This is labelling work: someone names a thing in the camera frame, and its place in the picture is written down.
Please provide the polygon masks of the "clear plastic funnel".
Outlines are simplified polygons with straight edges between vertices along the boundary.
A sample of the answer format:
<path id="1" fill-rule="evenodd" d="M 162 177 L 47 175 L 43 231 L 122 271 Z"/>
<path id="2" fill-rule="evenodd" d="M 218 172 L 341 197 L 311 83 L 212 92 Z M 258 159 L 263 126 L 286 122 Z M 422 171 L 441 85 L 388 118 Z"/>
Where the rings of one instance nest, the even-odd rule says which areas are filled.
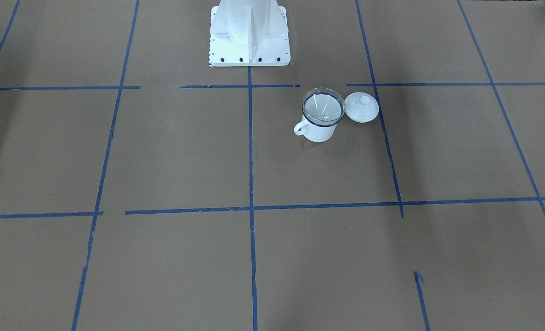
<path id="1" fill-rule="evenodd" d="M 341 94 L 332 89 L 314 88 L 303 98 L 302 113 L 316 126 L 333 126 L 345 115 L 345 101 Z"/>

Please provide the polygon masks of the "white mug lid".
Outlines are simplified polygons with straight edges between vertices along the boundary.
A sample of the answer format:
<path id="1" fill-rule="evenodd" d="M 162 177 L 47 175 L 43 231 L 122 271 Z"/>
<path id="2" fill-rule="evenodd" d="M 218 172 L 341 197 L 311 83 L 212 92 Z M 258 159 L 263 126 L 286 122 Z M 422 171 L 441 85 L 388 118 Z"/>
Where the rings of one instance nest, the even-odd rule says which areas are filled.
<path id="1" fill-rule="evenodd" d="M 370 94 L 352 93 L 345 98 L 344 103 L 346 115 L 355 122 L 366 123 L 378 117 L 380 110 L 378 101 Z"/>

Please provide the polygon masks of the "white enamel mug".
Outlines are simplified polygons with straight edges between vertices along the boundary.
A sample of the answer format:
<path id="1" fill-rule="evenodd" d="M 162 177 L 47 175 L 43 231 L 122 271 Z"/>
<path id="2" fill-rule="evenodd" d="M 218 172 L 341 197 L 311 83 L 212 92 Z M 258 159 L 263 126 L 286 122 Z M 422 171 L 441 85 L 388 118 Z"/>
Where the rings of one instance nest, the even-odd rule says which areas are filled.
<path id="1" fill-rule="evenodd" d="M 313 114 L 304 110 L 301 121 L 294 126 L 294 134 L 316 143 L 325 142 L 333 136 L 343 115 L 340 109 L 321 113 L 315 111 Z"/>

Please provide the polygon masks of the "white pedestal column base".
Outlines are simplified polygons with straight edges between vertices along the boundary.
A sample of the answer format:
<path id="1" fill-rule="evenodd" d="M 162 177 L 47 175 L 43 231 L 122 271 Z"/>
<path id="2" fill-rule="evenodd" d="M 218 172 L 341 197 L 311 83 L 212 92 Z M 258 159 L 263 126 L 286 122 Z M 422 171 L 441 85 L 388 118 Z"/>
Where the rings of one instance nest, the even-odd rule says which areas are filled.
<path id="1" fill-rule="evenodd" d="M 290 62 L 287 10 L 276 0 L 221 0 L 211 8 L 209 66 L 275 67 Z"/>

